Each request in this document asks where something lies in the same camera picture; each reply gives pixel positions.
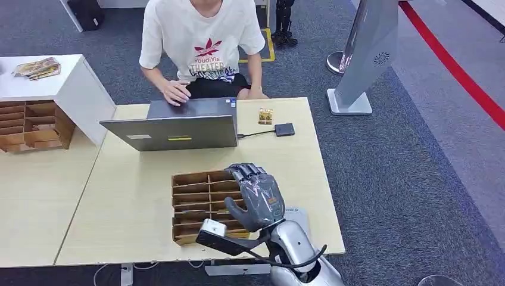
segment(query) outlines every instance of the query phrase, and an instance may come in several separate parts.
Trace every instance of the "black vent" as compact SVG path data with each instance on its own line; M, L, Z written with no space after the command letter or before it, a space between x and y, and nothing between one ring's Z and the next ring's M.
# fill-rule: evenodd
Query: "black vent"
M389 60L389 53L388 52L380 52L373 59L373 63L376 66L380 66L380 65L383 65L383 64L387 63L388 60Z

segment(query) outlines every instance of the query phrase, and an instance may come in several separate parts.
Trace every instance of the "black adapter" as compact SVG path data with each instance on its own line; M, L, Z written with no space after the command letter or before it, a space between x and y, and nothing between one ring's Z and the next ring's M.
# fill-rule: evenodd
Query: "black adapter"
M277 137L295 135L295 128L293 127L293 123L275 124L274 128L275 135L277 135Z

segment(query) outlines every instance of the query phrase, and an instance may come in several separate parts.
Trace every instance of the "hand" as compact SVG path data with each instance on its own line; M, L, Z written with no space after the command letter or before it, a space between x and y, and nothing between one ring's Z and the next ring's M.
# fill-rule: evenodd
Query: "hand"
M252 99L252 100L264 98L263 90L262 90L261 86L252 86L251 89L249 90L249 94L247 95L247 98Z
M180 102L187 102L191 93L186 89L189 82L184 80L165 80L158 89L168 103L180 106Z
M255 232L284 218L284 199L272 175L251 163L233 164L226 171L237 181L247 211L231 197L225 198L226 209L247 231Z

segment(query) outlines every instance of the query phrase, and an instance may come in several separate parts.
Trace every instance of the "wooden shelf organizer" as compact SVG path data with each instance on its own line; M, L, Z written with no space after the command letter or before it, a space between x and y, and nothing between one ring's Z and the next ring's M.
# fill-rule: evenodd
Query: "wooden shelf organizer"
M52 100L0 102L0 150L68 149L75 124Z
M174 242L194 243L205 219L224 223L227 236L248 238L250 233L226 210L226 197L232 197L245 210L237 182L225 171L172 176Z

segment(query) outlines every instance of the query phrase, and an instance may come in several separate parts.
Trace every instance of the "red floor line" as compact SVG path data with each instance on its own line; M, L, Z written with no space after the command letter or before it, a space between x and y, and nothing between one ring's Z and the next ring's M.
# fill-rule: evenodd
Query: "red floor line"
M421 37L429 45L438 59L449 70L453 77L470 94L470 96L486 111L487 114L503 130L505 130L505 111L463 70L457 61L447 52L437 37L428 29L419 15L408 2L400 2L399 6L412 22Z

